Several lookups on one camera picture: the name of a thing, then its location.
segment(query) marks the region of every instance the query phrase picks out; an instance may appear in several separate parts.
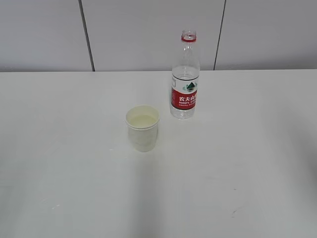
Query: plastic water bottle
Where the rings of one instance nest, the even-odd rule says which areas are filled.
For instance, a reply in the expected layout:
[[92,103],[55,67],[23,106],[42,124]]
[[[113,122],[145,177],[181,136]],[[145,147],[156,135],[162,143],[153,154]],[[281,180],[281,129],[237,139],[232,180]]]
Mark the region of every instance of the plastic water bottle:
[[183,30],[181,42],[172,69],[170,112],[178,119],[187,119],[195,111],[200,71],[196,32]]

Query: table surface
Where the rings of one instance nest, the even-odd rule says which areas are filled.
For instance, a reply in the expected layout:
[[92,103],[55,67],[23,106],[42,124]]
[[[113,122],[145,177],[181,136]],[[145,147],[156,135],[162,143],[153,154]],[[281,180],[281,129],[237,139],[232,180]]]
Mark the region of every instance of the table surface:
[[[0,237],[317,237],[317,70],[0,73]],[[153,151],[128,109],[160,112]]]

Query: cup rim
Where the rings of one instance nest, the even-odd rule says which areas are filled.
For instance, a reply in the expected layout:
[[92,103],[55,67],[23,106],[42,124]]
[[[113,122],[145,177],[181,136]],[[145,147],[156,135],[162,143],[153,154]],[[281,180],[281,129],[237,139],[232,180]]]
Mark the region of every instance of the cup rim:
[[[132,126],[127,120],[128,113],[134,108],[144,107],[144,106],[154,109],[158,113],[158,120],[153,125],[150,125],[150,126],[147,126],[147,127],[135,127],[135,126]],[[134,129],[134,130],[149,130],[149,129],[152,129],[153,127],[155,127],[159,123],[159,120],[160,120],[160,116],[159,116],[158,110],[155,107],[153,107],[151,105],[146,105],[146,104],[137,105],[137,106],[129,109],[128,112],[125,115],[125,123],[128,125],[128,127],[130,127],[131,129]]]

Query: white paper cup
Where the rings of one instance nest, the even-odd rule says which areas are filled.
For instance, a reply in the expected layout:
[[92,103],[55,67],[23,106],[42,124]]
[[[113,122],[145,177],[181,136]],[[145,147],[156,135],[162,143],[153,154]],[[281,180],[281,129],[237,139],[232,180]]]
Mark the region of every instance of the white paper cup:
[[158,111],[148,105],[136,106],[127,112],[125,120],[132,146],[140,152],[152,150],[158,138]]

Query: bottle label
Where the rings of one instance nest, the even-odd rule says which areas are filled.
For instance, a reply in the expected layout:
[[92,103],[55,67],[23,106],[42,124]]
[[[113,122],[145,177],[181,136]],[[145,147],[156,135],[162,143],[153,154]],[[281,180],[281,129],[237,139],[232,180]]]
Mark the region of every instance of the bottle label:
[[172,78],[172,106],[180,110],[192,109],[196,104],[198,77],[191,80]]

